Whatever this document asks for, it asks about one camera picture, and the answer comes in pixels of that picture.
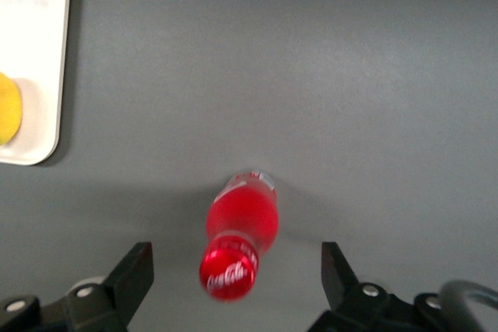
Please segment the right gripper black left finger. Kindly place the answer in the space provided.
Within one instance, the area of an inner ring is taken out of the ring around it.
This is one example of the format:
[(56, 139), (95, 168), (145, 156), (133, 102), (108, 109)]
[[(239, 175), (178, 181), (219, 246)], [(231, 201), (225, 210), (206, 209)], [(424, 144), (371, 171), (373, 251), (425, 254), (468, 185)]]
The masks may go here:
[(136, 243), (102, 282), (43, 306), (35, 295), (1, 301), (2, 331), (126, 331), (153, 284), (153, 246)]

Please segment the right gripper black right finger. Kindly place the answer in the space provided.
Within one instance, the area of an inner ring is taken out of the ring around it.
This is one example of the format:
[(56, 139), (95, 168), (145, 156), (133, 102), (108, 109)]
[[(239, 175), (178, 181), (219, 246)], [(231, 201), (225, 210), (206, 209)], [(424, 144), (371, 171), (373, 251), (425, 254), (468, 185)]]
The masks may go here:
[(442, 331), (438, 294), (408, 303), (381, 286), (361, 282), (336, 242), (321, 244), (321, 282), (329, 309), (310, 331)]

